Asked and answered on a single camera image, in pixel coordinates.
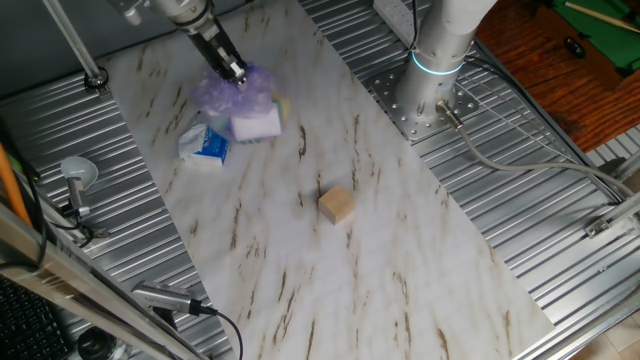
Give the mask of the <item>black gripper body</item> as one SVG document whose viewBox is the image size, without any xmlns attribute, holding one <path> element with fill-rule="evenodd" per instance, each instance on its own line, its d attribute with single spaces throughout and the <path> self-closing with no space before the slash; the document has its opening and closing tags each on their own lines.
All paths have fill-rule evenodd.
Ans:
<svg viewBox="0 0 640 360">
<path fill-rule="evenodd" d="M 189 38 L 220 76 L 230 76 L 229 65 L 244 61 L 217 19 L 206 22 L 204 30 L 189 34 Z"/>
</svg>

